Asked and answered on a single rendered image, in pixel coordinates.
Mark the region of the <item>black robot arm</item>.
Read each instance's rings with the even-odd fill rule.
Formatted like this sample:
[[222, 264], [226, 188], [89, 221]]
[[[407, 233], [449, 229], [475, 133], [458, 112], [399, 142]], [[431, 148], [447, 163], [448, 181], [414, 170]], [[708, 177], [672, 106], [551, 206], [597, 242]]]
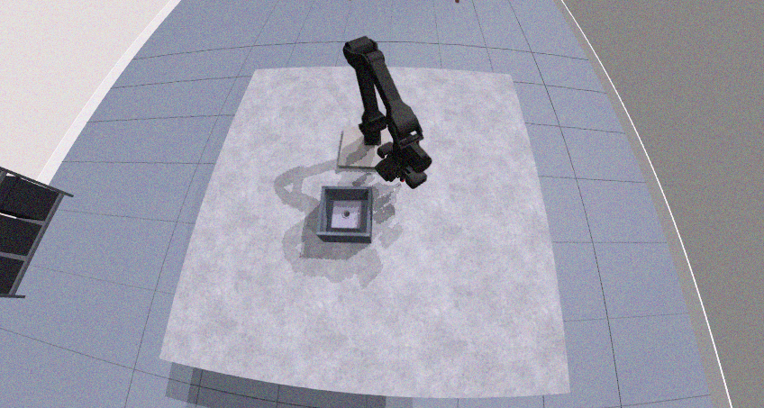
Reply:
[[[394, 153], [403, 156], [415, 173], [424, 172], [431, 165], [432, 159], [419, 143], [423, 140], [422, 127], [411, 107], [403, 103], [397, 92], [384, 54], [377, 48], [377, 43], [362, 36], [345, 42], [342, 50], [347, 62], [355, 69], [364, 104], [362, 122], [358, 124], [364, 136], [364, 145], [381, 145], [381, 131], [387, 127], [393, 139]], [[386, 116], [378, 110], [374, 84], [387, 110]], [[376, 164], [375, 170], [386, 182], [392, 182], [401, 167], [387, 153], [387, 157]]]

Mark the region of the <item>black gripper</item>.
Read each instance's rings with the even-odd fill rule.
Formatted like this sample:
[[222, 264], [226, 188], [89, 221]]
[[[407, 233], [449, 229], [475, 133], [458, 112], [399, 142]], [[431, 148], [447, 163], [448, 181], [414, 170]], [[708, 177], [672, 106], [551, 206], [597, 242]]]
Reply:
[[421, 185], [422, 183], [427, 181], [427, 177], [428, 177], [427, 174], [425, 174], [424, 172], [422, 172], [422, 173], [415, 173], [415, 171], [406, 162], [406, 160], [403, 158], [403, 156], [400, 156], [400, 155], [397, 155], [396, 153], [394, 153], [394, 151], [393, 151], [393, 142], [392, 141], [388, 141], [385, 144], [383, 144], [383, 145], [381, 145], [381, 146], [379, 146], [377, 148], [377, 154], [382, 159], [385, 157], [385, 155], [387, 153], [390, 153], [391, 156], [392, 156], [392, 159], [396, 160], [399, 163], [400, 167], [401, 167], [402, 171], [400, 171], [399, 173], [396, 173], [397, 174], [397, 178], [400, 177], [400, 181], [405, 180], [405, 182], [412, 189], [415, 189], [416, 187], [418, 187], [419, 185]]

